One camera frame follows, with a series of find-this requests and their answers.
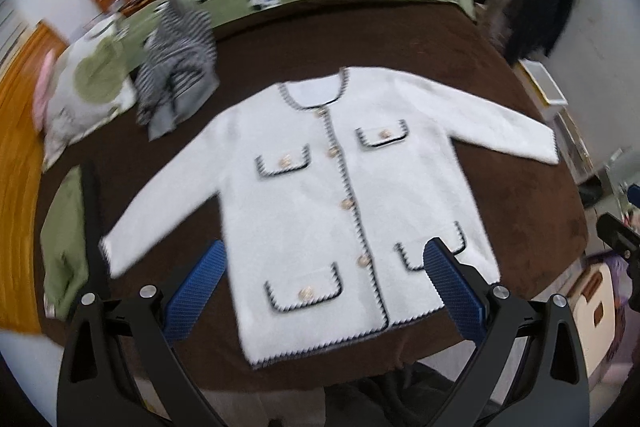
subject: black coat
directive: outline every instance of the black coat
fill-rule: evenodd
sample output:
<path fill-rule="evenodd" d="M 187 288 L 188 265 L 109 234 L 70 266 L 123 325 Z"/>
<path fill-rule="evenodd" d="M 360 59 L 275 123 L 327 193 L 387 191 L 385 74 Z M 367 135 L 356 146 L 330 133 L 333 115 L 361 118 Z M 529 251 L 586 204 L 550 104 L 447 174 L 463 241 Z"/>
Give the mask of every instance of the black coat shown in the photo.
<path fill-rule="evenodd" d="M 512 21 L 505 60 L 514 64 L 539 48 L 548 55 L 564 31 L 573 6 L 574 0 L 524 0 Z"/>

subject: blue gripper pad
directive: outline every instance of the blue gripper pad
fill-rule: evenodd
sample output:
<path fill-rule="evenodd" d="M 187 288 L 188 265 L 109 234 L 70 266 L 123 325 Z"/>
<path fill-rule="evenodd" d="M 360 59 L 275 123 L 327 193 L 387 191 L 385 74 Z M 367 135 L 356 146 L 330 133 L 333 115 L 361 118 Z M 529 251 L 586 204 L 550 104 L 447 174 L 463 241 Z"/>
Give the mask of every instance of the blue gripper pad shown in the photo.
<path fill-rule="evenodd" d="M 424 270 L 436 287 L 458 332 L 479 346 L 486 336 L 485 311 L 475 292 L 439 244 L 431 239 L 422 252 Z"/>
<path fill-rule="evenodd" d="M 189 336 L 225 268 L 225 245 L 214 241 L 165 307 L 162 333 L 168 344 Z"/>
<path fill-rule="evenodd" d="M 640 187 L 636 184 L 631 185 L 626 190 L 626 199 L 629 200 L 629 203 L 640 206 Z"/>

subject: white box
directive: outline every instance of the white box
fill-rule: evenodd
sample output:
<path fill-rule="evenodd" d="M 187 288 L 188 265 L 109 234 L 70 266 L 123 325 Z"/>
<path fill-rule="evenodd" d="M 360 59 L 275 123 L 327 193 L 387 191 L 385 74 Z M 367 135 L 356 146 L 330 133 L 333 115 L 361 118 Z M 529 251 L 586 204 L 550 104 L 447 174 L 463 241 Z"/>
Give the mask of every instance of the white box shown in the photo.
<path fill-rule="evenodd" d="M 558 84 L 540 62 L 519 60 L 514 71 L 545 122 L 551 122 L 568 106 Z"/>

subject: bed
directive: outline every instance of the bed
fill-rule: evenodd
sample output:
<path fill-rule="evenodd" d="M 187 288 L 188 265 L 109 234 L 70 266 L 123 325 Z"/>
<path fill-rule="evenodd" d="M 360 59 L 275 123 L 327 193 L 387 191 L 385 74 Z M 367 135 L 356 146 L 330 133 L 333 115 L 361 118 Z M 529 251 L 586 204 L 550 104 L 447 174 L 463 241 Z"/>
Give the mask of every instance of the bed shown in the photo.
<path fill-rule="evenodd" d="M 382 66 L 409 71 L 493 100 L 540 120 L 513 71 L 478 32 L 460 4 L 444 0 L 297 0 L 227 21 L 214 30 L 221 85 L 194 117 L 162 139 L 148 142 L 130 110 L 69 147 L 41 179 L 35 237 L 68 170 L 94 163 L 100 183 L 104 229 L 109 230 L 136 193 L 211 118 L 283 80 L 334 74 L 342 66 Z M 455 143 L 456 151 L 500 266 L 502 282 L 532 298 L 583 252 L 584 213 L 567 166 L 549 166 Z M 115 298 L 161 282 L 175 266 L 196 259 L 221 237 L 215 198 L 207 201 L 119 279 Z M 34 241 L 34 289 L 42 302 L 44 272 Z M 65 327 L 44 317 L 44 334 L 65 342 Z M 191 336 L 175 350 L 194 382 L 204 389 L 274 391 L 312 389 L 378 375 L 460 341 L 445 311 L 363 342 L 299 360 L 253 370 L 238 341 L 228 281 L 223 277 Z M 141 365 L 125 342 L 132 370 Z"/>

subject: white pillow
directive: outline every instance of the white pillow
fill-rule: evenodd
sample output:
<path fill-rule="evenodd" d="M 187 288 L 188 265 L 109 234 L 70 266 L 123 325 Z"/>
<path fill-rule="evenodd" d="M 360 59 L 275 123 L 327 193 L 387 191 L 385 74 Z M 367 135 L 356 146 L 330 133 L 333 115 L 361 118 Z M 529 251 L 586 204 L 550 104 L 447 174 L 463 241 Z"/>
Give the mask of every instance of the white pillow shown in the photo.
<path fill-rule="evenodd" d="M 105 39 L 109 40 L 103 46 L 113 45 L 113 49 L 110 49 L 112 52 L 119 50 L 115 46 L 122 45 L 114 39 L 116 33 L 115 17 L 117 16 L 109 17 L 98 23 L 84 37 L 69 46 L 56 63 L 51 80 L 55 91 L 47 105 L 45 119 L 43 171 L 49 169 L 60 158 L 67 145 L 80 141 L 136 103 L 136 91 L 126 73 L 124 62 L 121 68 L 116 68 L 122 72 L 122 85 L 120 86 L 116 82 L 115 91 L 106 90 L 105 94 L 104 86 L 95 84 L 97 96 L 92 97 L 87 96 L 86 86 L 83 87 L 82 92 L 79 92 L 76 86 L 78 66 L 84 59 L 93 57 Z M 109 71 L 113 71 L 110 66 L 107 68 Z"/>

